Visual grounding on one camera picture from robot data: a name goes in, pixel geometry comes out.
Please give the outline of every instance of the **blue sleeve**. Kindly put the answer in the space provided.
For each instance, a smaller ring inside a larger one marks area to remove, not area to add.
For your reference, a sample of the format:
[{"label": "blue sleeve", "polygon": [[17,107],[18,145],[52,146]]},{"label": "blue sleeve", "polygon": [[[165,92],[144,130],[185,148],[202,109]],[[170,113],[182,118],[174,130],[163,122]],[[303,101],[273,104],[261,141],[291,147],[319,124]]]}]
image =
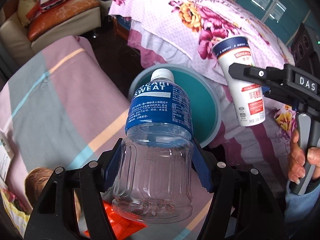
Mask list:
[{"label": "blue sleeve", "polygon": [[290,181],[287,183],[284,220],[287,224],[289,236],[292,236],[316,204],[320,195],[320,185],[310,193],[299,196],[291,192],[289,189],[289,183]]}]

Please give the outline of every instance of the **round brown object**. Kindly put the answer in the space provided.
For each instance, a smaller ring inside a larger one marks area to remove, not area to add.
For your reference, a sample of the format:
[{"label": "round brown object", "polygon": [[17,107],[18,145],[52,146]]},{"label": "round brown object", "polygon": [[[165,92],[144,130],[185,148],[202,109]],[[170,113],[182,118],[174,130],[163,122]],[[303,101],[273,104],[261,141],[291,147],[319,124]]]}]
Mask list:
[{"label": "round brown object", "polygon": [[[36,168],[31,171],[25,180],[25,191],[27,198],[33,207],[36,201],[38,200],[45,184],[49,180],[53,170],[48,168]],[[76,207],[76,216],[77,220],[79,220],[81,215],[81,206],[79,203],[79,199],[76,193],[75,194],[75,207]]]}]

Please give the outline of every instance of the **qr code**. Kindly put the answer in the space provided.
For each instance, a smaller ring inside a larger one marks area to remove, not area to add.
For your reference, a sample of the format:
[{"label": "qr code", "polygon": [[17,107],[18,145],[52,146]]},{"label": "qr code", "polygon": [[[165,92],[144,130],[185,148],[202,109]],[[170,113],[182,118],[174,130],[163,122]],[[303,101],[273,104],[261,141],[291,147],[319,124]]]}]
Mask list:
[{"label": "qr code", "polygon": [[260,119],[264,119],[264,111],[262,111],[261,113],[260,113]]}]

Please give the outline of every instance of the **blue bottle label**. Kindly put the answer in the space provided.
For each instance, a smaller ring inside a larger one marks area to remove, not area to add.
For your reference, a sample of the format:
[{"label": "blue bottle label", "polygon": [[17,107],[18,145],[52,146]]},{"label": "blue bottle label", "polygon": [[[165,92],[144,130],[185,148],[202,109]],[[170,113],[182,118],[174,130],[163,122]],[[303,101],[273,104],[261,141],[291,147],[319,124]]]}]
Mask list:
[{"label": "blue bottle label", "polygon": [[167,81],[152,81],[137,89],[125,132],[137,124],[151,122],[175,124],[193,136],[190,101],[181,87]]}]

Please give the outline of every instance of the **white bottle cap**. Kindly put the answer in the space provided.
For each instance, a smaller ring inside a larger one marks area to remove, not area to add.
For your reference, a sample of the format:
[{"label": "white bottle cap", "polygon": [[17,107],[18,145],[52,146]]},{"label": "white bottle cap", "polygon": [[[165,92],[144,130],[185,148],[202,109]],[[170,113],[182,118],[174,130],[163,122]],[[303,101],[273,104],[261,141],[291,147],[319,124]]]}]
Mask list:
[{"label": "white bottle cap", "polygon": [[151,76],[151,80],[153,81],[156,78],[166,78],[169,79],[172,83],[174,83],[174,77],[172,72],[169,69],[166,68],[158,68],[156,69]]}]

